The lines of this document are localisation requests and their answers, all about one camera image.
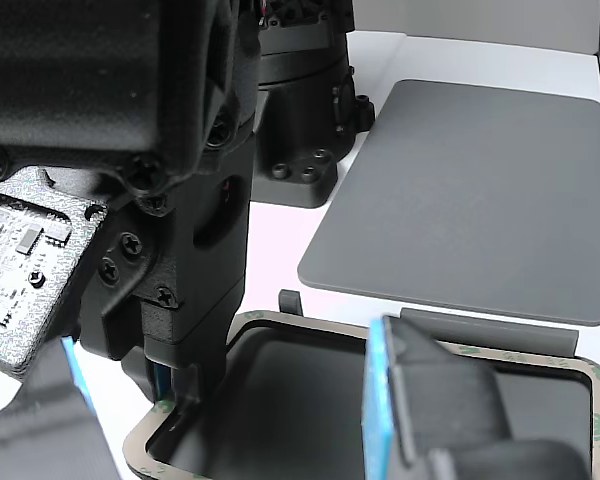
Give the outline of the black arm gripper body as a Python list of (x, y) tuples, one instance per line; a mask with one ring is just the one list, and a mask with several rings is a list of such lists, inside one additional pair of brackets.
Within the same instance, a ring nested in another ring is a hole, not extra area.
[(254, 138), (194, 175), (151, 215), (131, 201), (116, 211), (104, 257), (118, 280), (95, 274), (81, 301), (80, 341), (122, 359), (143, 347), (152, 360), (191, 360), (193, 343), (217, 339), (244, 292)]

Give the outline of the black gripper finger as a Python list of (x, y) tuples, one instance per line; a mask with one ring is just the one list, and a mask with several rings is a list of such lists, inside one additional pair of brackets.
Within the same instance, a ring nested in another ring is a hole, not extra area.
[(143, 348), (131, 349), (121, 367), (151, 404), (174, 399), (171, 368), (148, 359)]
[(185, 414), (209, 399), (224, 379), (226, 357), (209, 357), (186, 368), (171, 371), (176, 411)]

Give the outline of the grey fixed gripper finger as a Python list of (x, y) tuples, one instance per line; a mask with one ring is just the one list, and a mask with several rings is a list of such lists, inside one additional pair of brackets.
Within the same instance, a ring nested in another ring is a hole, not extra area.
[(0, 479), (118, 479), (73, 341), (39, 352), (0, 410)]
[(393, 317), (365, 358), (368, 479), (506, 479), (511, 430), (492, 371)]

